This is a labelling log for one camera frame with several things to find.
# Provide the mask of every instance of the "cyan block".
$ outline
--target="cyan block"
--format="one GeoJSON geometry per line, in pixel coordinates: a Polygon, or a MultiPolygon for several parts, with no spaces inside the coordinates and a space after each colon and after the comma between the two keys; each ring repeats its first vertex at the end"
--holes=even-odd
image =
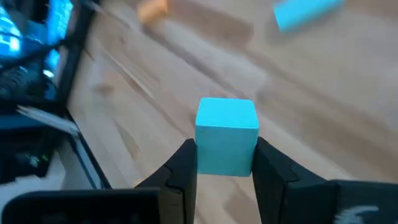
{"type": "Polygon", "coordinates": [[[250,175],[259,134],[251,100],[202,98],[195,124],[199,173],[250,175]]]}
{"type": "Polygon", "coordinates": [[[279,30],[287,32],[342,5],[344,0],[288,0],[274,5],[279,30]]]}

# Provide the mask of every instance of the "black plastic part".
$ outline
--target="black plastic part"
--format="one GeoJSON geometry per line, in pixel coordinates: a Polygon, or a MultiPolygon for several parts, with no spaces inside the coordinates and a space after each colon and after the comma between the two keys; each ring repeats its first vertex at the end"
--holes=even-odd
{"type": "Polygon", "coordinates": [[[31,106],[45,111],[54,111],[63,108],[63,105],[56,100],[37,99],[37,98],[13,98],[0,99],[1,108],[16,109],[17,105],[31,106]]]}
{"type": "Polygon", "coordinates": [[[10,172],[10,168],[14,165],[13,159],[4,155],[0,157],[0,184],[15,181],[15,171],[10,172]]]}
{"type": "Polygon", "coordinates": [[[263,138],[257,141],[252,173],[263,223],[310,224],[331,220],[335,184],[297,164],[263,138]]]}
{"type": "Polygon", "coordinates": [[[398,185],[336,181],[335,223],[397,223],[398,185]]]}
{"type": "Polygon", "coordinates": [[[193,224],[197,194],[197,146],[193,139],[187,139],[174,155],[150,177],[136,188],[167,187],[181,192],[185,224],[193,224]]]}
{"type": "Polygon", "coordinates": [[[42,143],[32,150],[32,154],[40,158],[38,166],[34,169],[34,174],[38,177],[45,177],[50,166],[50,161],[54,153],[54,149],[59,147],[67,135],[63,131],[57,130],[53,127],[46,127],[47,131],[42,136],[42,143]]]}
{"type": "Polygon", "coordinates": [[[172,216],[182,199],[159,188],[33,192],[4,209],[3,224],[32,223],[182,223],[172,216]]]}

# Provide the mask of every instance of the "orange block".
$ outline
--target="orange block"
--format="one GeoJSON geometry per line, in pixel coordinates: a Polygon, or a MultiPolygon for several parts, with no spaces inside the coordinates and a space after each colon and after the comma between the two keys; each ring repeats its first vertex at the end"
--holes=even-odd
{"type": "Polygon", "coordinates": [[[138,19],[143,24],[150,24],[169,13],[167,0],[149,0],[140,3],[137,7],[138,19]]]}

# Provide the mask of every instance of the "table surface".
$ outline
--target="table surface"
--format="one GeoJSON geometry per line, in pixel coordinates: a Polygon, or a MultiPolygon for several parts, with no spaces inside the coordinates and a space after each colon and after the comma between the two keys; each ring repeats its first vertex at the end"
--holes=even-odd
{"type": "MultiPolygon", "coordinates": [[[[260,135],[327,179],[393,182],[398,2],[347,0],[281,34],[273,0],[175,0],[150,27],[104,1],[69,109],[114,188],[193,138],[200,98],[247,98],[260,135]]],[[[198,176],[196,223],[259,223],[251,178],[198,176]]]]}

